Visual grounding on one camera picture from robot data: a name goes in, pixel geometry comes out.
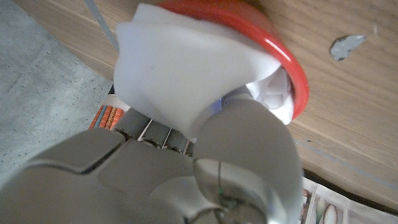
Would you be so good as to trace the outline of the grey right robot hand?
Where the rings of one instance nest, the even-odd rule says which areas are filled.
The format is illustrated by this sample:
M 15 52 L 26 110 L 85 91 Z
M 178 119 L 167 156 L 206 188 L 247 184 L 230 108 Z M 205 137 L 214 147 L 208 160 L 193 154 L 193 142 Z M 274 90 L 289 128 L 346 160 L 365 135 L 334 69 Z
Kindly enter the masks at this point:
M 2 223 L 296 223 L 302 169 L 289 130 L 260 103 L 230 98 L 192 156 L 138 140 L 147 119 L 83 131 L 1 187 Z

